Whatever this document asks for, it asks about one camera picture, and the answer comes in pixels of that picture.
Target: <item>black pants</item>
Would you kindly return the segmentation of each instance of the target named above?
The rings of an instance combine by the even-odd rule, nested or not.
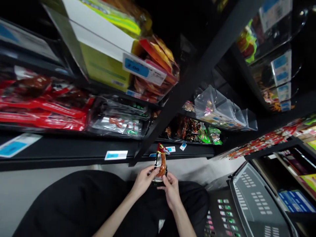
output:
[[[121,204],[132,185],[104,171],[72,173],[36,198],[13,236],[91,237]],[[203,236],[208,193],[194,182],[179,182],[179,191],[197,236]],[[179,236],[165,192],[149,187],[128,212],[115,236],[157,236],[160,219],[165,223],[159,236]]]

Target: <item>gray floor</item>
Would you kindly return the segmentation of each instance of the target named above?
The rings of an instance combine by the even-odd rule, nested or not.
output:
[[[167,164],[168,171],[179,180],[195,181],[208,188],[214,188],[221,185],[217,182],[220,177],[236,171],[244,161],[243,157],[236,160],[192,158],[169,160]],[[142,162],[132,168],[128,167],[128,164],[103,165],[102,169],[128,180],[131,177],[134,178],[139,170],[151,164],[152,162]],[[34,199],[46,187],[72,172],[87,168],[89,167],[0,172],[1,237],[12,236]]]

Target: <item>red packaging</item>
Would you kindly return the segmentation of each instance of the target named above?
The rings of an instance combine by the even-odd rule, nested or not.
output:
[[[45,83],[39,83],[39,78],[44,77],[2,82],[0,107],[42,108],[73,118],[81,118],[89,112],[93,96],[58,80],[52,88],[51,79],[45,78]]]
[[[40,128],[83,131],[85,129],[86,115],[77,119],[43,109],[4,107],[0,109],[0,122],[32,124]]]

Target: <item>blue box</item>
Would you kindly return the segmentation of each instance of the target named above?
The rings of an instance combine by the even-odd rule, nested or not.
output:
[[[316,213],[315,207],[306,199],[306,197],[301,193],[300,190],[293,190],[291,191],[291,194],[294,195],[294,201],[299,202],[301,209],[304,210],[304,212],[314,212]]]
[[[280,199],[282,200],[282,202],[284,203],[284,205],[287,207],[287,209],[290,212],[296,212],[296,210],[290,205],[290,203],[287,201],[287,198],[285,197],[285,195],[283,195],[282,193],[278,193]]]

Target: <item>fingers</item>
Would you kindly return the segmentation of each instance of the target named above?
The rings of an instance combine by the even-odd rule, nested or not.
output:
[[[153,170],[152,172],[151,172],[151,174],[148,176],[149,177],[149,179],[150,180],[153,180],[155,177],[156,177],[156,175],[159,173],[159,169],[157,168],[157,169],[155,169],[155,170]]]
[[[155,167],[154,165],[152,165],[152,166],[148,166],[147,168],[143,169],[142,171],[144,171],[144,172],[148,173],[149,171],[153,170],[153,169],[154,169],[154,167]]]
[[[168,172],[168,178],[178,180],[172,173]]]
[[[165,175],[162,176],[162,180],[166,187],[170,187],[171,184],[169,183],[169,180],[167,179]]]

